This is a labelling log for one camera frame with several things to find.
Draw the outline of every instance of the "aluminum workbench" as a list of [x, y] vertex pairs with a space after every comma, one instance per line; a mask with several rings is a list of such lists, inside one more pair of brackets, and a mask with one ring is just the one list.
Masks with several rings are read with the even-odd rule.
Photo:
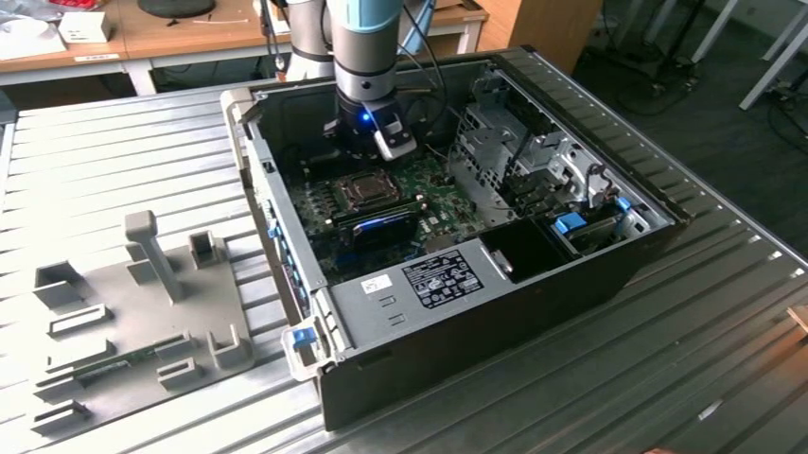
[[[65, 254], [84, 269], [125, 259], [107, 229], [135, 205], [172, 226], [163, 245], [202, 228], [226, 237], [258, 366], [47, 452], [808, 450], [808, 348], [785, 312], [805, 304], [804, 260], [542, 60], [503, 55], [696, 215], [614, 300], [326, 432], [315, 390], [288, 376], [278, 342], [286, 321], [227, 147], [223, 88], [28, 111], [0, 154], [3, 452], [43, 444], [23, 392], [23, 328], [41, 311], [13, 296], [13, 277]], [[103, 229], [85, 227], [89, 219]]]

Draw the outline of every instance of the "wooden cabinet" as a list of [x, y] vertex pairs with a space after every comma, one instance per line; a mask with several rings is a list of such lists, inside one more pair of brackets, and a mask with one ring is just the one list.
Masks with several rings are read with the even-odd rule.
[[489, 12], [478, 50], [530, 44], [572, 73], [602, 0], [475, 0]]

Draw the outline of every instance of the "open computer tower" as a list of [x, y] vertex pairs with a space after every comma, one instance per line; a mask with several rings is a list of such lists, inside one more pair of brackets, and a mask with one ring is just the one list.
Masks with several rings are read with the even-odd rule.
[[446, 106], [434, 71], [399, 70], [423, 127], [419, 151], [393, 162], [323, 136], [331, 79], [222, 99], [291, 374], [315, 380], [327, 429], [608, 302], [689, 221], [530, 80], [534, 66], [494, 53], [441, 68]]

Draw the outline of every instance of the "white box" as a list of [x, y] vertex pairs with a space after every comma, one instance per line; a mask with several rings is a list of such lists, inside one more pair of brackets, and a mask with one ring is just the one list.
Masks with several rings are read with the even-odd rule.
[[65, 12], [59, 34], [67, 43], [105, 43], [109, 39], [109, 22], [103, 11]]

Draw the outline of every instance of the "green circuit board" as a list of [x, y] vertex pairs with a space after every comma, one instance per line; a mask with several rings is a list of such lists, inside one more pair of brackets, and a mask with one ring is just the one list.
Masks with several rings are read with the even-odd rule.
[[304, 183], [288, 188], [314, 254], [331, 284], [425, 255], [435, 244], [430, 243], [435, 238], [442, 244], [455, 243], [485, 229], [473, 202], [447, 178], [446, 166], [431, 155], [394, 163], [385, 169], [385, 174], [397, 186], [402, 199], [423, 196], [427, 209], [418, 220], [414, 237], [362, 255], [344, 253], [334, 238], [330, 219], [346, 208], [344, 197], [336, 188], [338, 181]]

